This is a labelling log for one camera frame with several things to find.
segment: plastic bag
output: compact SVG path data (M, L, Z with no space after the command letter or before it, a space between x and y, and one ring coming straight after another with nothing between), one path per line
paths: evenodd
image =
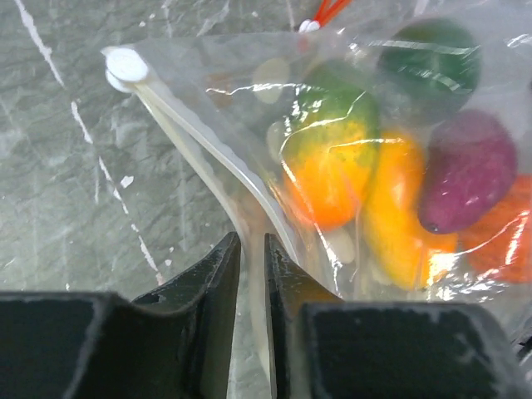
M532 6L408 3L129 47L150 68L130 88L242 237L266 371L266 232L346 300L483 303L509 334L530 316Z

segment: yellow fruit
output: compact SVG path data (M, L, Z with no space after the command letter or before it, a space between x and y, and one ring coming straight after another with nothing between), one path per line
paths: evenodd
M363 210L364 237L393 282L426 288L454 265L457 234L423 229L416 206L425 169L421 147L401 131L382 134L377 170Z

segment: purple fruit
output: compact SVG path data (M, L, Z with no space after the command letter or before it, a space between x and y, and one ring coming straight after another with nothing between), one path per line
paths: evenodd
M483 111L460 112L434 130L418 218L436 234L471 226L499 202L517 174L514 142Z

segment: plastic fruit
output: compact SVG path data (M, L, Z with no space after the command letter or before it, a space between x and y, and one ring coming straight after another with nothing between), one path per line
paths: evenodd
M383 133L372 190L362 213L368 246L394 284L407 290L432 285L456 261L458 235L431 234L417 218L424 169L421 147L408 134Z
M482 219L460 232L477 273L511 283L532 281L532 176L520 175L509 193Z
M308 154L285 174L292 211L300 223L330 230L354 219L360 208L348 172L335 155Z
M378 154L379 113L344 62L317 66L298 89L281 156L294 211L321 229L351 220L367 196Z
M465 229L506 195L516 175L509 132L486 112L462 111L432 134L419 220L437 234Z
M470 98L480 80L480 48L445 18L415 22L385 41L378 66L410 94L413 119L444 120Z

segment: marble countertop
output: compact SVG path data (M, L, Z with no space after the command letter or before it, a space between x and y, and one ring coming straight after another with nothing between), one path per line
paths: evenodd
M134 298L202 258L232 225L140 101L107 84L100 50L147 37L288 30L319 3L2 2L0 289ZM359 0L349 15L378 8ZM261 399L269 386L246 281L244 270L228 397Z

